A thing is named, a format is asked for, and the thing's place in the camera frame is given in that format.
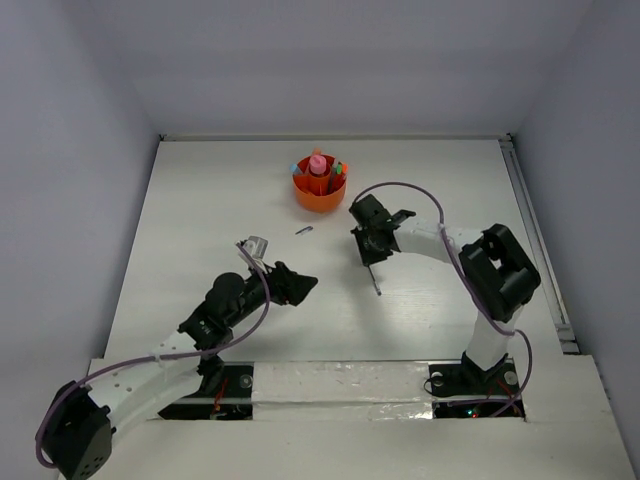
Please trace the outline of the purple gel pen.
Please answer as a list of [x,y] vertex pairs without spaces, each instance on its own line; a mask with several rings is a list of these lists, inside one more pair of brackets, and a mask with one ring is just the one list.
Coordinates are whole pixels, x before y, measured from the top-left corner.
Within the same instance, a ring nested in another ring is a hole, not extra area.
[[334,191],[334,184],[336,181],[336,177],[339,176],[336,174],[336,167],[340,164],[341,163],[339,161],[335,160],[331,165],[331,171],[330,171],[330,176],[329,176],[329,181],[328,181],[327,191],[326,191],[327,195],[330,195]]

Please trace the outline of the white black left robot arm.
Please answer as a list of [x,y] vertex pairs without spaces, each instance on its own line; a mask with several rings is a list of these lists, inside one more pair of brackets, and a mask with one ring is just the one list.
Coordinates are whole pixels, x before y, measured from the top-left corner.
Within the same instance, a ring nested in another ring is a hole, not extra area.
[[88,479],[124,434],[174,401],[209,395],[221,383],[222,350],[237,344],[234,327],[273,304],[297,306],[318,280],[278,261],[248,277],[219,275],[204,300],[150,354],[64,384],[36,433],[36,453],[66,479]]

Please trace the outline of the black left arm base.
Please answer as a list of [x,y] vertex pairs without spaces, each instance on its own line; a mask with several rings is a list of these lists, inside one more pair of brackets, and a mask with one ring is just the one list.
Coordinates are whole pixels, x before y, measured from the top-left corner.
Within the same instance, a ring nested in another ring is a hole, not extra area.
[[235,421],[253,418],[253,363],[226,363],[193,394],[158,412],[163,420]]

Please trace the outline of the blue ballpoint pen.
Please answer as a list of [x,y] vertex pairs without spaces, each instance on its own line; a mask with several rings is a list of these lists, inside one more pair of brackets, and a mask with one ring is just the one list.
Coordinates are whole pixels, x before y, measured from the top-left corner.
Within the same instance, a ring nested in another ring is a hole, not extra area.
[[375,274],[373,272],[373,269],[371,268],[371,266],[367,267],[367,269],[368,269],[368,272],[370,274],[370,277],[371,277],[371,280],[372,280],[376,295],[377,296],[381,296],[382,295],[382,291],[381,291],[379,282],[378,282],[378,280],[377,280],[377,278],[376,278],[376,276],[375,276]]

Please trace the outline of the blue pen cap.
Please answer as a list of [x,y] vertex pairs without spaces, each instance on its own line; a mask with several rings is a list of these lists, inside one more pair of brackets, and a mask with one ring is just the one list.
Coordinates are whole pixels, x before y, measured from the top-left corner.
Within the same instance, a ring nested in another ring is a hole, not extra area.
[[304,227],[304,228],[296,231],[295,235],[303,235],[303,234],[306,234],[308,232],[311,232],[312,230],[313,230],[312,226],[307,226],[307,227]]

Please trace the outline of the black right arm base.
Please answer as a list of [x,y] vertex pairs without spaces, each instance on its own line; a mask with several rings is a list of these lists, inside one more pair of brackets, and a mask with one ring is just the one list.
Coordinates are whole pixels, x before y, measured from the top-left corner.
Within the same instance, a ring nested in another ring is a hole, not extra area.
[[423,390],[436,419],[526,418],[515,364],[507,355],[482,370],[463,353],[428,368]]

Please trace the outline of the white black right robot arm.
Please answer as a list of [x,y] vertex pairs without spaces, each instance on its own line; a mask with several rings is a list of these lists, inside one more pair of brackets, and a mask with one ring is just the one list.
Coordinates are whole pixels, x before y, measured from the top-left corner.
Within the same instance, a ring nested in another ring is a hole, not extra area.
[[394,214],[369,194],[352,203],[352,230],[362,264],[370,267],[395,253],[417,254],[448,263],[461,278],[478,309],[474,331],[461,358],[460,379],[482,392],[504,364],[515,322],[541,284],[523,247],[503,224],[485,230],[447,230],[413,211]]

